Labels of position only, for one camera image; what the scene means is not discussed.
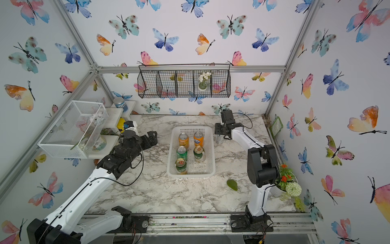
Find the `orange Fanta can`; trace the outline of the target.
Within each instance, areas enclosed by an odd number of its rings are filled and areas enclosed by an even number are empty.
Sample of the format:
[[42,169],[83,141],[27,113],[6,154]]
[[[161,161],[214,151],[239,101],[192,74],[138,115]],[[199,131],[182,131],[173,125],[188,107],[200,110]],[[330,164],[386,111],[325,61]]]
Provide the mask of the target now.
[[194,133],[194,145],[195,146],[204,146],[204,134],[201,131]]

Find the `green soda can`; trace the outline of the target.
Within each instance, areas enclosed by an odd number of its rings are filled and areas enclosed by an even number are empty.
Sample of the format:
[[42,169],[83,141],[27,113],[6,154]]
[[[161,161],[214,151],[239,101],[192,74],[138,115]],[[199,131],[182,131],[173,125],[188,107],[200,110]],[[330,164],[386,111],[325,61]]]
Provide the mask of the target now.
[[187,151],[187,148],[184,146],[184,145],[181,145],[178,147],[177,151],[177,158],[182,158],[184,159],[186,162],[188,161],[188,151]]

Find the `orange yellow soda can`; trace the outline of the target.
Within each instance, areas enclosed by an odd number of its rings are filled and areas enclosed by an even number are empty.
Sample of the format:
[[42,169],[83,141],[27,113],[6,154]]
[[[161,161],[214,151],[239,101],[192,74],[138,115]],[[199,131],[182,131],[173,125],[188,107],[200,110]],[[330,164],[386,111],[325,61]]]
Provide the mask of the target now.
[[189,149],[190,141],[189,141],[189,136],[186,133],[184,132],[180,133],[178,136],[178,140],[180,146],[184,146],[186,149]]

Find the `green gold-top beer can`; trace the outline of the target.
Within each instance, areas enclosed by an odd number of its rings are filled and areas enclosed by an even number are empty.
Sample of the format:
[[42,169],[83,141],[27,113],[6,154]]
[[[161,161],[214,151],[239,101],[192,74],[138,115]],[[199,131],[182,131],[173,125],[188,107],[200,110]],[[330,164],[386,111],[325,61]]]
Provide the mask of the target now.
[[178,174],[187,174],[187,162],[184,158],[178,158],[175,162]]

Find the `green gold-top can white band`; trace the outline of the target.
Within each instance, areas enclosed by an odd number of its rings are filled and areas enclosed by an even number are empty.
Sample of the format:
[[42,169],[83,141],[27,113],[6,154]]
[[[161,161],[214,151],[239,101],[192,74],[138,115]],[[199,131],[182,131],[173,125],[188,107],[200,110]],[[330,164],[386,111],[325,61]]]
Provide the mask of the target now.
[[196,162],[198,163],[201,163],[204,161],[204,158],[205,158],[205,151],[203,149],[203,147],[201,147],[200,145],[197,145],[195,148],[194,148],[194,159]]

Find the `white plastic perforated basket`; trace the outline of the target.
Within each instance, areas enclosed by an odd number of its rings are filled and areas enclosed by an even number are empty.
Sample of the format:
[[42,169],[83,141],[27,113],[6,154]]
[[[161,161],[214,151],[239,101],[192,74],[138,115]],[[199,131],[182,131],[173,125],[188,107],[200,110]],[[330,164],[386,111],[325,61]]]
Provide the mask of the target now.
[[[204,161],[198,163],[194,159],[194,133],[201,131],[204,134],[205,151]],[[180,133],[186,133],[189,136],[190,146],[188,151],[187,174],[178,174],[175,168],[177,158],[177,149],[180,146],[178,136]],[[207,126],[182,126],[175,127],[172,130],[170,151],[168,156],[167,174],[174,178],[207,178],[215,174],[215,154],[213,130]]]

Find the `white silver tall can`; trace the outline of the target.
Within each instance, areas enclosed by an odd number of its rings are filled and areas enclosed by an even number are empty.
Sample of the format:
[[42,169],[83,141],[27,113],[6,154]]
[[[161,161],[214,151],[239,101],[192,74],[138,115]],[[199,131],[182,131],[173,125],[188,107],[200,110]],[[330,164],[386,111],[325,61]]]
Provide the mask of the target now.
[[222,144],[223,143],[223,135],[215,135],[215,143]]

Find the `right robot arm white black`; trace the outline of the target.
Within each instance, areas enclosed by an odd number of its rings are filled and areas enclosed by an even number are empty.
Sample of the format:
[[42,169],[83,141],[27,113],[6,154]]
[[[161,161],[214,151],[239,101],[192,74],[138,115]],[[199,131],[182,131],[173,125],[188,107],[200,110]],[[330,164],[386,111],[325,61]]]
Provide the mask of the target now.
[[215,124],[215,135],[237,142],[247,151],[247,175],[252,183],[251,197],[244,215],[232,215],[232,232],[272,232],[273,222],[267,214],[267,200],[276,180],[280,178],[276,149],[252,136],[234,119],[231,110],[221,112],[221,122]]

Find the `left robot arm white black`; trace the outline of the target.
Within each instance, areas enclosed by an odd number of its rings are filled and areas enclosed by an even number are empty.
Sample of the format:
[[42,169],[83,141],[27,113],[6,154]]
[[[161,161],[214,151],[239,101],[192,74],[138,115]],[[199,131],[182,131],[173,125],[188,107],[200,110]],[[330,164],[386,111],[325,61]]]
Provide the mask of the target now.
[[27,227],[31,244],[88,244],[100,236],[116,230],[141,233],[132,219],[132,212],[116,206],[105,215],[84,224],[79,221],[98,197],[129,168],[135,169],[133,161],[143,151],[157,145],[157,132],[149,131],[138,136],[126,130],[111,152],[97,164],[91,175],[60,207],[43,220],[34,219]]

